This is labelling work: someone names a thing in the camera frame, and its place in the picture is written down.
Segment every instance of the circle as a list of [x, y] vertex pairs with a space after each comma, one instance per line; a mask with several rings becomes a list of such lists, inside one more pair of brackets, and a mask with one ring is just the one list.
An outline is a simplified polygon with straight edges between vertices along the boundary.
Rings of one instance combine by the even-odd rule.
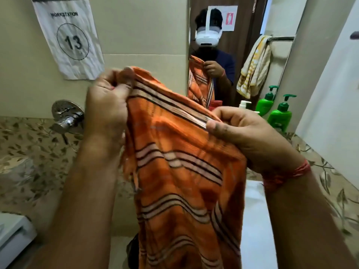
[[83, 60], [89, 54], [89, 41], [85, 33], [74, 24], [61, 24], [57, 29], [56, 39], [69, 58]]

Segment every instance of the white vr headset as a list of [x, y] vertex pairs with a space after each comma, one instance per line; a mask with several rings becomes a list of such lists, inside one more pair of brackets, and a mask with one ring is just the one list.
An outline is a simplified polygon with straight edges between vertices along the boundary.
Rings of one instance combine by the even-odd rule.
[[210, 27], [210, 17], [212, 8], [207, 11], [206, 27], [199, 27], [195, 32], [195, 41], [199, 47], [214, 47], [219, 43], [222, 36], [222, 29], [219, 27]]

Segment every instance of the orange striped towel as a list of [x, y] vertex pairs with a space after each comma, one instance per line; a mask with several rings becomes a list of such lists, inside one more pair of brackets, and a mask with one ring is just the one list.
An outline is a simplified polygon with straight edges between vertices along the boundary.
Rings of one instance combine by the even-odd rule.
[[214, 100], [213, 80], [204, 73], [204, 61], [191, 55], [188, 66], [188, 98], [205, 108]]
[[246, 158], [208, 134], [218, 117], [132, 69], [122, 162], [136, 192], [139, 268], [241, 268]]

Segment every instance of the dark hair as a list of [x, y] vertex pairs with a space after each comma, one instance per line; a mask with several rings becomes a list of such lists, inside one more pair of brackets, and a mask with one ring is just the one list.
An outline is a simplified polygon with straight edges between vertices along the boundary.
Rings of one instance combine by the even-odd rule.
[[[201, 12], [198, 14], [198, 16], [195, 19], [195, 23], [197, 25], [198, 29], [199, 27], [205, 27], [206, 26], [206, 18], [207, 18], [207, 11], [208, 9], [202, 9]], [[209, 21], [210, 26], [219, 27], [222, 29], [222, 13], [219, 11], [219, 9], [214, 8], [211, 10], [211, 17]]]

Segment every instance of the green pump bottle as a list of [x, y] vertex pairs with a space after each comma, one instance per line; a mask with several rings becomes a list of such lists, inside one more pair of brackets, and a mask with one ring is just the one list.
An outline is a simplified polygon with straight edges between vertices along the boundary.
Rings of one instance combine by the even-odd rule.
[[289, 97], [297, 97], [293, 94], [285, 94], [284, 95], [284, 102], [278, 105], [276, 110], [273, 110], [268, 117], [268, 123], [273, 128], [278, 128], [282, 132], [287, 130], [289, 125], [290, 119], [292, 117], [292, 113], [288, 111], [289, 104], [286, 102], [288, 101]]
[[263, 99], [258, 101], [257, 106], [256, 106], [256, 111], [259, 112], [260, 116], [264, 116], [272, 108], [272, 105], [274, 103], [274, 94], [272, 93], [272, 90], [277, 89], [277, 88], [279, 88], [279, 87], [278, 86], [269, 86], [270, 92], [268, 92]]

